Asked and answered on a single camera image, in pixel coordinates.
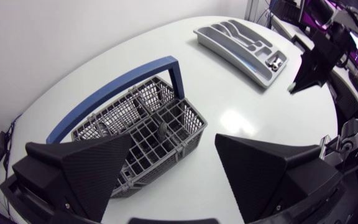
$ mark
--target white table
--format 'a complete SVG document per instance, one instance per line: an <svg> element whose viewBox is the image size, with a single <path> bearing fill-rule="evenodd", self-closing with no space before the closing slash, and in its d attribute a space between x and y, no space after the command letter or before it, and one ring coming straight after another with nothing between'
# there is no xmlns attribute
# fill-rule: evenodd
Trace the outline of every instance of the white table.
<svg viewBox="0 0 358 224"><path fill-rule="evenodd" d="M337 124L327 86L312 87L295 95L287 92L300 67L301 51L279 34L238 20L289 58L285 69L267 90L197 42L193 29L225 19L232 18L196 17L159 27L77 68L42 95L18 120L10 165L26 155L25 143L45 143L67 113L107 82L139 65L172 55L179 61L186 97L206 118L208 126L198 148L187 158L130 198L110 200L102 222L126 223L130 217L162 220L214 217L221 223L242 223L214 146L215 134L304 146L318 144L327 134L335 136ZM167 72L160 76L170 81ZM15 211L11 213L15 221L23 222Z"/></svg>

